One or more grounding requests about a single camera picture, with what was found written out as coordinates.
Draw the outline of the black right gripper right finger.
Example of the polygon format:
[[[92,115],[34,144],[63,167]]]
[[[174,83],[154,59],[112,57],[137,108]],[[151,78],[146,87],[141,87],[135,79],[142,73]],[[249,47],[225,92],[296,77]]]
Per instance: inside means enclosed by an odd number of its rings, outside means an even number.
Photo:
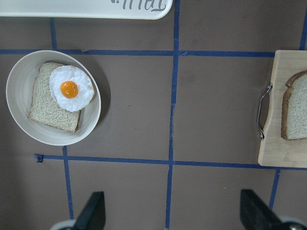
[[[240,192],[240,220],[246,230],[289,229],[251,189]]]

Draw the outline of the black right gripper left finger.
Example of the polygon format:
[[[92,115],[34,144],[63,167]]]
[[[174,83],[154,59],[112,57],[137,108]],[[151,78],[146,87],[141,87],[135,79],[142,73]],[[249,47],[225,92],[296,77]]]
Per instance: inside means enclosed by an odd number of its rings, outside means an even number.
[[[104,192],[93,192],[76,219],[75,230],[103,230],[106,223]]]

